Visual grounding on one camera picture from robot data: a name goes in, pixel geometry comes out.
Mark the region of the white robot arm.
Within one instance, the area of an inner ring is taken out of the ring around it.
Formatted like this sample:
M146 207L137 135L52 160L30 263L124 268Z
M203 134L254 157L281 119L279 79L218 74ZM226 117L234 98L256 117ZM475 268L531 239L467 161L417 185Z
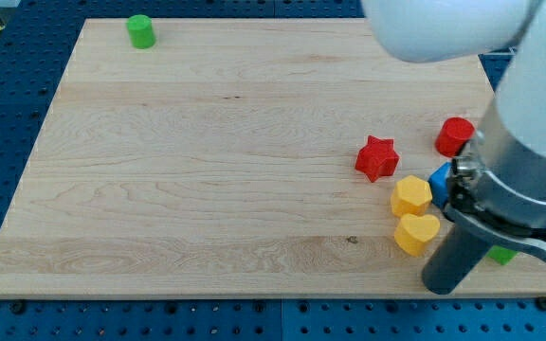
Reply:
M485 171L472 197L488 221L546 239L546 0L372 0L362 7L378 42L404 62L517 48L476 133Z

